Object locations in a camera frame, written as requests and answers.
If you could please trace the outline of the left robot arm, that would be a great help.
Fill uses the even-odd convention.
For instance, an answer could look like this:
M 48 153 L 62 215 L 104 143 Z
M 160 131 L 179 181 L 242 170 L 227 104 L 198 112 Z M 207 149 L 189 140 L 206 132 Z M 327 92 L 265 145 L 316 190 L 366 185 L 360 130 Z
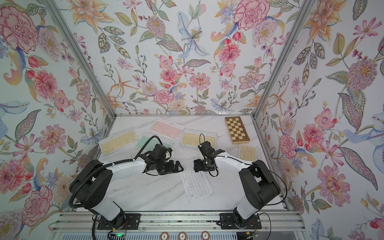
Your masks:
M 135 174 L 156 171 L 157 176 L 176 174 L 184 171 L 179 161 L 171 160 L 172 149 L 157 144 L 153 151 L 113 163 L 103 164 L 93 160 L 70 184 L 69 207 L 84 208 L 113 222 L 122 218 L 124 211 L 106 196 L 109 185 L 119 179 Z

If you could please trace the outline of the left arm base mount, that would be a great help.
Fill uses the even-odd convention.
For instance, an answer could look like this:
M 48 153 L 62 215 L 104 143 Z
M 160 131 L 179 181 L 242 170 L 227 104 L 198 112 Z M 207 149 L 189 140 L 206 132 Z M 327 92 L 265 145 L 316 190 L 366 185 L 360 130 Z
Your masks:
M 107 220 L 105 217 L 100 218 L 97 225 L 98 230 L 138 230 L 141 214 L 119 213 L 113 220 Z

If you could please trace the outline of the white keyboard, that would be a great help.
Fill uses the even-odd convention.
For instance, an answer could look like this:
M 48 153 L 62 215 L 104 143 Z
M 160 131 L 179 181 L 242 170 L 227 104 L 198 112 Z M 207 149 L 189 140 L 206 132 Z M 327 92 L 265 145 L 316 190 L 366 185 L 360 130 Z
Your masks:
M 181 179 L 189 203 L 206 198 L 214 193 L 214 190 L 205 172 L 194 171 L 194 160 L 182 163 L 184 170 Z

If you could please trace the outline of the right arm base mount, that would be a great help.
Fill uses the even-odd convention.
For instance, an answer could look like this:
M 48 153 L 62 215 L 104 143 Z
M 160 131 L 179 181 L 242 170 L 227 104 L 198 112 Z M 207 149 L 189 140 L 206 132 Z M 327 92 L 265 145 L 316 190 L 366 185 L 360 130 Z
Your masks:
M 238 213 L 220 213 L 219 225 L 222 230 L 259 230 L 262 228 L 259 215 L 253 214 L 243 219 Z

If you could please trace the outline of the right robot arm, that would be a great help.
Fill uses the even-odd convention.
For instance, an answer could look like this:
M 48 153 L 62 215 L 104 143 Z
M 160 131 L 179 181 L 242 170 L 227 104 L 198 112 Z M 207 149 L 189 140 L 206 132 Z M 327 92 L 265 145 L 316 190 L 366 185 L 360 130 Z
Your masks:
M 224 150 L 214 150 L 210 142 L 198 145 L 203 158 L 194 161 L 194 171 L 216 172 L 232 171 L 239 174 L 245 196 L 233 210 L 231 220 L 237 224 L 245 224 L 263 207 L 281 193 L 275 180 L 275 174 L 266 164 L 257 160 L 251 164 L 229 155 Z

